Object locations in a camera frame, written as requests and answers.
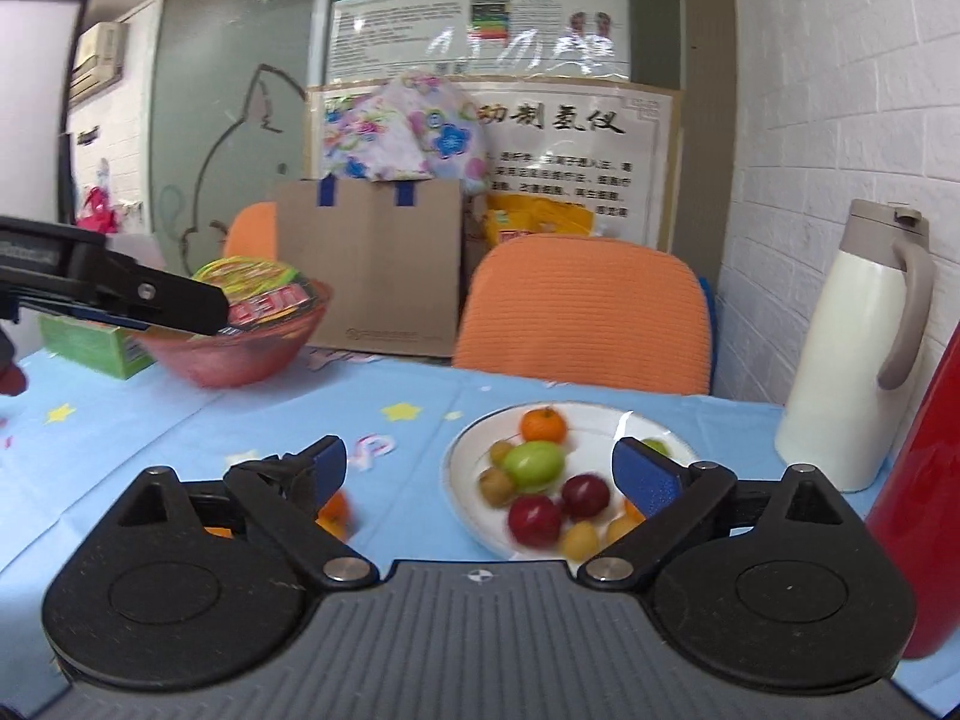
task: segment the kiwi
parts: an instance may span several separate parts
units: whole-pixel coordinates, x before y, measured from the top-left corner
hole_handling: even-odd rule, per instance
[[[514,448],[514,445],[507,440],[502,442],[493,442],[493,446],[490,447],[488,454],[490,455],[490,462],[493,463],[498,469],[503,466],[503,461],[507,458],[507,455],[510,454],[510,450]]]
[[[514,481],[500,469],[486,469],[480,474],[477,487],[483,499],[495,509],[502,509],[517,493]]]

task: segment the blue tablecloth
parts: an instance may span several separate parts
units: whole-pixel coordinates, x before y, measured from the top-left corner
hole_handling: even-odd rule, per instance
[[[385,572],[399,557],[491,560],[459,524],[440,487],[440,460],[485,413],[542,400],[632,409],[741,478],[779,479],[776,406],[708,397],[551,386],[409,362],[305,357],[260,385],[206,392],[152,367],[116,382],[40,352],[26,361],[30,389],[0,401],[0,704],[35,712],[64,689],[40,627],[43,591],[113,500],[147,466],[184,480],[219,478],[236,456],[295,452],[335,434],[389,434],[394,452],[349,471],[358,514],[352,545]],[[416,407],[390,421],[382,409]],[[864,514],[880,483],[851,495]],[[960,703],[960,637],[936,656],[901,664],[896,681],[940,714]]]

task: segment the white thermos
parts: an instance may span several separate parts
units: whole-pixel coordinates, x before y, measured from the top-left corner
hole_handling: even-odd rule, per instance
[[[775,442],[786,464],[813,464],[845,493],[877,478],[904,417],[933,295],[928,249],[920,212],[851,204]]]

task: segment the air conditioner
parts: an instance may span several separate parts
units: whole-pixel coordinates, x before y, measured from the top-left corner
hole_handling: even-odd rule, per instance
[[[123,76],[127,25],[102,22],[83,33],[70,76],[70,105],[97,94]]]

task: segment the red thermos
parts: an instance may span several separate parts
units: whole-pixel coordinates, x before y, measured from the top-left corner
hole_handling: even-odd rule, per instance
[[[932,655],[960,625],[960,326],[867,527],[917,597],[904,657]]]

